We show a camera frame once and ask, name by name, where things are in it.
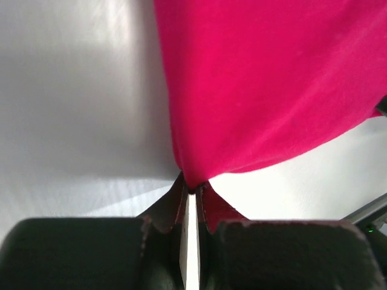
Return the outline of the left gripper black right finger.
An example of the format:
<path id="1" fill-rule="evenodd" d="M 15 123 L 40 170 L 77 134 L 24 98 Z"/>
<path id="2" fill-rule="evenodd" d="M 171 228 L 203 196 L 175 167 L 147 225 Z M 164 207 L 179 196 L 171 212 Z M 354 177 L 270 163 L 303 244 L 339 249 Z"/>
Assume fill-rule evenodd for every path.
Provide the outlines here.
<path id="1" fill-rule="evenodd" d="M 200 289 L 385 289 L 366 231 L 341 221 L 253 221 L 196 191 Z"/>

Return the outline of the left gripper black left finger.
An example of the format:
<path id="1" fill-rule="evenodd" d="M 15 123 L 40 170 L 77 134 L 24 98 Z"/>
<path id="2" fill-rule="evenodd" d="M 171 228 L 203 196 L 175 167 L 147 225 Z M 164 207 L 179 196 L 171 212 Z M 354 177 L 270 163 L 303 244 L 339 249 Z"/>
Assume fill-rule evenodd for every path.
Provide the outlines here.
<path id="1" fill-rule="evenodd" d="M 187 187 L 137 217 L 30 218 L 1 245 L 2 289 L 183 289 Z"/>

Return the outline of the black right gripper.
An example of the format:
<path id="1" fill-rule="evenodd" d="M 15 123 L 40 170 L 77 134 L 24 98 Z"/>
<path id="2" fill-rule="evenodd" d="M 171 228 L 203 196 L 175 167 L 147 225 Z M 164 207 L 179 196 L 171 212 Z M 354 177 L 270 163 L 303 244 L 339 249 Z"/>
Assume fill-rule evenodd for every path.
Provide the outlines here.
<path id="1" fill-rule="evenodd" d="M 385 95 L 381 101 L 377 104 L 376 110 L 382 114 L 383 116 L 387 117 L 387 95 Z"/>

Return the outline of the pink t shirt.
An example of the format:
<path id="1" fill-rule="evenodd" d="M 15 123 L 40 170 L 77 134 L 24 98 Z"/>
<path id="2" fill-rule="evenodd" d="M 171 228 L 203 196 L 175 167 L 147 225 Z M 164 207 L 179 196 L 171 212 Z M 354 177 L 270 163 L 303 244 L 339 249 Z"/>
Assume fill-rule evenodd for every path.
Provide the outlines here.
<path id="1" fill-rule="evenodd" d="M 375 116 L 385 1 L 155 1 L 178 167 L 195 188 Z"/>

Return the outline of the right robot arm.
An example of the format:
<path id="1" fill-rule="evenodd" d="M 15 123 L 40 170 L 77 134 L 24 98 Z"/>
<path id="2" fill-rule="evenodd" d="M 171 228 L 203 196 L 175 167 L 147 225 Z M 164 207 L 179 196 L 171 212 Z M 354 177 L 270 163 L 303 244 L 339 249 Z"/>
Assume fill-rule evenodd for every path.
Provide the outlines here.
<path id="1" fill-rule="evenodd" d="M 381 232 L 386 236 L 386 193 L 344 217 L 365 233 Z"/>

